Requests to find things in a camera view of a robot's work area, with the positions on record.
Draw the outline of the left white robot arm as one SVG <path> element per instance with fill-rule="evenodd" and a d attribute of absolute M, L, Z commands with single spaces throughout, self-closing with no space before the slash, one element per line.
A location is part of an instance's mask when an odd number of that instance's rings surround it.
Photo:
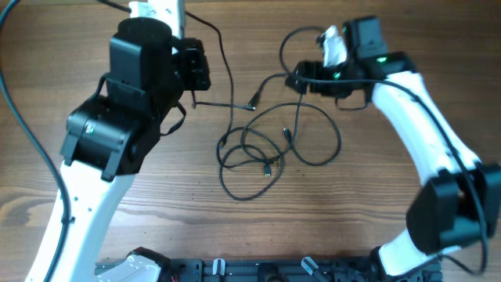
<path fill-rule="evenodd" d="M 92 281 L 110 221 L 162 136 L 182 94 L 210 87 L 202 43 L 186 38 L 182 1 L 131 2 L 110 39 L 110 69 L 68 117 L 65 190 L 27 274 L 29 281 Z"/>

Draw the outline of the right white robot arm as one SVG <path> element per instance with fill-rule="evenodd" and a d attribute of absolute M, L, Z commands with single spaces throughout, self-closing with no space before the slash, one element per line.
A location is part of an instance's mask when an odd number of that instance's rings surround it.
<path fill-rule="evenodd" d="M 375 248 L 364 269 L 368 281 L 396 281 L 433 262 L 453 260 L 481 246 L 479 273 L 500 212 L 500 166 L 484 164 L 453 131 L 429 95 L 424 79 L 404 52 L 390 52 L 380 20 L 365 16 L 342 28 L 321 28 L 323 58 L 287 71 L 299 93 L 344 99 L 361 90 L 366 105 L 391 123 L 420 178 L 420 192 L 405 216 L 405 229 Z"/>

